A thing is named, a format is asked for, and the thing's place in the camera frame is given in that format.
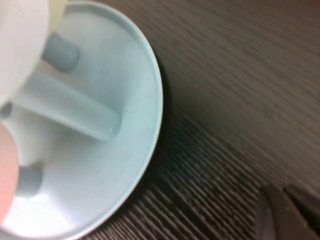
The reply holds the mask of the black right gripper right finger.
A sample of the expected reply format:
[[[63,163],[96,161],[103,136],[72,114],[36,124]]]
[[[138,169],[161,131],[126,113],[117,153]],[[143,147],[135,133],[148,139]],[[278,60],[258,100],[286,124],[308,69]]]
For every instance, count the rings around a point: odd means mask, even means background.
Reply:
[[[319,196],[293,184],[286,185],[283,190],[310,225],[320,224]]]

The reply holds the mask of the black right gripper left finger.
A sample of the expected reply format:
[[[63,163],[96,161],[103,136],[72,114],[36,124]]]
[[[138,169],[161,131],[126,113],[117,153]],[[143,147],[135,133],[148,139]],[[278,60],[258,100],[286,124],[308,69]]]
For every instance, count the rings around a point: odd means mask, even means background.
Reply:
[[[286,193],[275,186],[263,186],[259,190],[259,238],[311,240],[313,230]]]

